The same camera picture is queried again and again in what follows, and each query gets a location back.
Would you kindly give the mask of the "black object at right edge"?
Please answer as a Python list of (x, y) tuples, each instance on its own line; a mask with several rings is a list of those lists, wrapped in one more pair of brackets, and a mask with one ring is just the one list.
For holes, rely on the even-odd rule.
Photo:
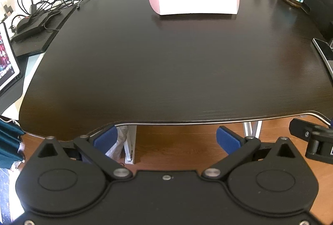
[(325, 40), (332, 40), (333, 0), (304, 0), (302, 9), (316, 24)]

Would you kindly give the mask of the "teal cloth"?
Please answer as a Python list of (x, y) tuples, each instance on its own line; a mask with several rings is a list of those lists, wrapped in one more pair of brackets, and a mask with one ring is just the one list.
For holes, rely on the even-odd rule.
[(14, 163), (25, 160), (24, 134), (15, 120), (1, 117), (1, 169), (11, 169)]

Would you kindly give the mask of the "tablet with lit screen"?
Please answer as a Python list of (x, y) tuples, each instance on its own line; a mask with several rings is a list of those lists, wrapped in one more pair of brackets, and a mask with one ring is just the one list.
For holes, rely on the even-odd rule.
[(4, 90), (11, 82), (20, 77), (20, 68), (13, 52), (6, 24), (1, 22), (1, 82), (0, 89)]

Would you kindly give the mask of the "black box on desk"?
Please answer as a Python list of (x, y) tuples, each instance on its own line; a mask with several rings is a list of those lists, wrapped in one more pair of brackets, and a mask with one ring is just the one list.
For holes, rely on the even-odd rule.
[(75, 8), (74, 5), (31, 19), (31, 24), (11, 39), (15, 56), (32, 56), (45, 52)]

